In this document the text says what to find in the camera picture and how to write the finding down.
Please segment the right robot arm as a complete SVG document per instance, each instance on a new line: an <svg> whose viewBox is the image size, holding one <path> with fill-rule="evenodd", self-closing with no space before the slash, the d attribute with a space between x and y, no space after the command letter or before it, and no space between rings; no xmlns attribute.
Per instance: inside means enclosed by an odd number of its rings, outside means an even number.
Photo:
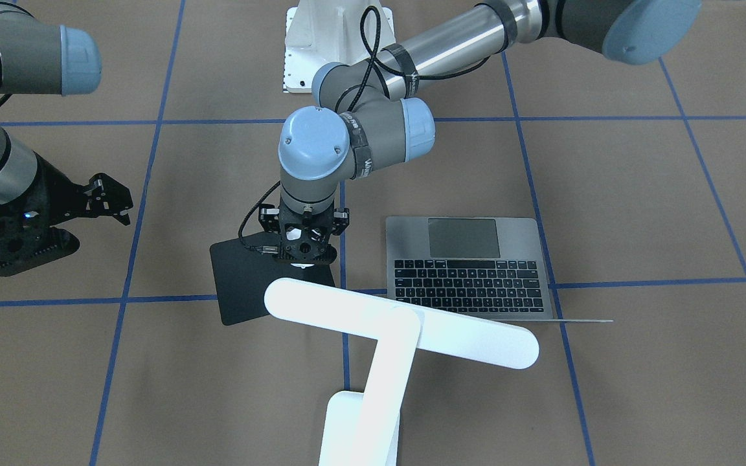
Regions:
<svg viewBox="0 0 746 466"><path fill-rule="evenodd" d="M0 1L0 107L15 94L89 94L102 57L89 33L48 25ZM130 224L130 189L104 172L76 184L0 125L0 277L70 256L79 239L60 224L109 216Z"/></svg>

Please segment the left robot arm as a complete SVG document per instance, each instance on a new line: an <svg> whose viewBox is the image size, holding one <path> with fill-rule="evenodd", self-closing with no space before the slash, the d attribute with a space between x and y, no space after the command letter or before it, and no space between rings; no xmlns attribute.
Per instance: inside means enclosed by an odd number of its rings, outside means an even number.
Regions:
<svg viewBox="0 0 746 466"><path fill-rule="evenodd" d="M315 106L294 112L279 144L280 198L300 216L334 205L346 179L426 154L435 141L423 87L477 70L511 45L559 38L610 61L644 65L672 50L699 1L479 1L397 42L381 4L302 1L288 20L285 67L293 93Z"/></svg>

